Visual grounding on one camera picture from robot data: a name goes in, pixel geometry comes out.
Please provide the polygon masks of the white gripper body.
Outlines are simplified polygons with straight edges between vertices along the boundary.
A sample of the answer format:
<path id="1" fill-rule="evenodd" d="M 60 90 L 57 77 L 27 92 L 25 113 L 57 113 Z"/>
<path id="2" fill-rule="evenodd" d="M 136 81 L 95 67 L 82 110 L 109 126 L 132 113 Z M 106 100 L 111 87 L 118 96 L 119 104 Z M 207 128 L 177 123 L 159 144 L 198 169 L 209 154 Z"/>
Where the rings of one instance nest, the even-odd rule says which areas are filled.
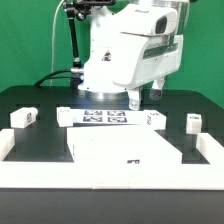
<path id="1" fill-rule="evenodd" d="M 181 6 L 126 6 L 114 16 L 113 82 L 134 89 L 180 67 L 184 18 Z"/>

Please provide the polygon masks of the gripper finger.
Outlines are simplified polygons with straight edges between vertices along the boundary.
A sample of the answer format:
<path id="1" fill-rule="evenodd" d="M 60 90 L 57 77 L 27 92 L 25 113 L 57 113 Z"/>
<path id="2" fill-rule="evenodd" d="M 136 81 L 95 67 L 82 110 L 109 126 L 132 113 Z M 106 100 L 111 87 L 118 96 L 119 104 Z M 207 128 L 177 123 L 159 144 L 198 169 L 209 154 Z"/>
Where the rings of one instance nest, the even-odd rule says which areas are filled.
<path id="1" fill-rule="evenodd" d="M 165 81 L 165 77 L 161 77 L 153 81 L 149 94 L 151 100 L 159 100 L 162 97 L 162 89 Z"/>
<path id="2" fill-rule="evenodd" d="M 128 91 L 129 96 L 129 108 L 134 111 L 138 111 L 141 105 L 141 91 L 140 87 L 131 89 Z"/>

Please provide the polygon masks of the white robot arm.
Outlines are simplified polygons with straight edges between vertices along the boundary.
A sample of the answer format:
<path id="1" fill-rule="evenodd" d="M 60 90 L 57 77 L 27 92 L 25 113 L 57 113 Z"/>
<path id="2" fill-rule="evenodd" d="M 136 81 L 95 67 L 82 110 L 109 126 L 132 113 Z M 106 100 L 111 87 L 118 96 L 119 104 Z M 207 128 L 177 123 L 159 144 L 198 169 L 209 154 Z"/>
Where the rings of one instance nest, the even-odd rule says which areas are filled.
<path id="1" fill-rule="evenodd" d="M 181 64 L 183 31 L 190 0 L 131 0 L 122 10 L 91 9 L 90 57 L 79 89 L 98 99 L 124 92 L 138 110 L 141 91 L 150 83 L 158 100 L 166 76 Z"/>

